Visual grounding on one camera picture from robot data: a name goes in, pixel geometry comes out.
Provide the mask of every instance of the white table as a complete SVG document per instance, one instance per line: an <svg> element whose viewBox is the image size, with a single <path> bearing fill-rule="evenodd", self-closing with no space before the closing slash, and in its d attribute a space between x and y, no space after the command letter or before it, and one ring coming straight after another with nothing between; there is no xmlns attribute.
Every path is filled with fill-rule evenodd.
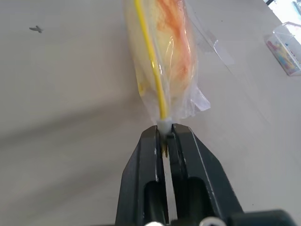
<svg viewBox="0 0 301 226"><path fill-rule="evenodd" d="M200 56L212 108L182 123L245 211L280 208L301 224L301 77L263 40L280 21L262 0L189 2L235 65ZM0 224L113 223L122 170L151 125L122 1L2 1L0 31Z"/></svg>

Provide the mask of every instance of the plastic bag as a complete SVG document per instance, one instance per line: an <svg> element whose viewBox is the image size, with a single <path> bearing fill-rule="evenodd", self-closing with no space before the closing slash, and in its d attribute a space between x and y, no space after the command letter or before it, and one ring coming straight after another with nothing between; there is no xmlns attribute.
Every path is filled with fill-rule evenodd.
<svg viewBox="0 0 301 226"><path fill-rule="evenodd" d="M198 57L183 0L126 0L139 94L154 121L210 108L197 87Z"/></svg>

